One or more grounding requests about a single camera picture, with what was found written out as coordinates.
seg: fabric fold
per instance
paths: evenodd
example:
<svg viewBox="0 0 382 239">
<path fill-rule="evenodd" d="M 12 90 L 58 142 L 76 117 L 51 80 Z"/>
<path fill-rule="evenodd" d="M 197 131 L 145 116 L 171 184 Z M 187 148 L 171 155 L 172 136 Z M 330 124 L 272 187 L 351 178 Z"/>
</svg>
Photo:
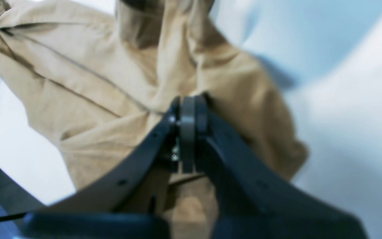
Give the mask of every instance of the fabric fold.
<svg viewBox="0 0 382 239">
<path fill-rule="evenodd" d="M 0 1 L 0 77 L 30 126 L 60 150 L 77 189 L 121 163 L 171 100 L 202 93 L 289 180 L 307 151 L 264 67 L 208 18 L 213 1 L 140 4 L 119 0 L 111 16 L 68 0 Z M 172 177 L 164 216 L 175 238 L 208 238 L 215 189 L 206 177 L 190 177 Z"/>
</svg>

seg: light blue fabric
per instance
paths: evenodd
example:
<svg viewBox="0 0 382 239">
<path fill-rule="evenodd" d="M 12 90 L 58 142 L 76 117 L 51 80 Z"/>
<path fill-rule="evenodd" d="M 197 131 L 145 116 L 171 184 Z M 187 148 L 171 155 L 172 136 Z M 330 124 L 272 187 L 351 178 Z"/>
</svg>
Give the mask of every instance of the light blue fabric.
<svg viewBox="0 0 382 239">
<path fill-rule="evenodd" d="M 243 47 L 295 86 L 333 70 L 382 15 L 382 0 L 260 0 Z"/>
<path fill-rule="evenodd" d="M 269 59 L 259 56 L 258 59 L 263 63 L 263 66 L 267 70 L 269 76 L 275 82 L 276 86 L 280 88 L 282 91 L 286 91 L 289 89 L 293 89 L 296 87 L 296 81 L 293 78 L 280 70 L 276 64 L 274 64 Z"/>
</svg>

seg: khaki shirt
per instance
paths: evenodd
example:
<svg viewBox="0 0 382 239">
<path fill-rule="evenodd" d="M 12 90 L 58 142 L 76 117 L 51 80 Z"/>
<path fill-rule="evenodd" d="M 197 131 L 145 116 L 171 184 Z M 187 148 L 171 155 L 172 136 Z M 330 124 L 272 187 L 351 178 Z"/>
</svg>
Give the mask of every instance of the khaki shirt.
<svg viewBox="0 0 382 239">
<path fill-rule="evenodd" d="M 204 92 L 283 178 L 305 161 L 281 94 L 258 60 L 217 31 L 211 3 L 118 0 L 114 17 L 68 0 L 0 0 L 0 77 L 30 126 L 59 149 L 77 189 L 122 162 L 174 97 Z M 176 201 L 164 216 L 174 238 L 208 238 L 214 187 L 206 177 L 172 183 Z"/>
</svg>

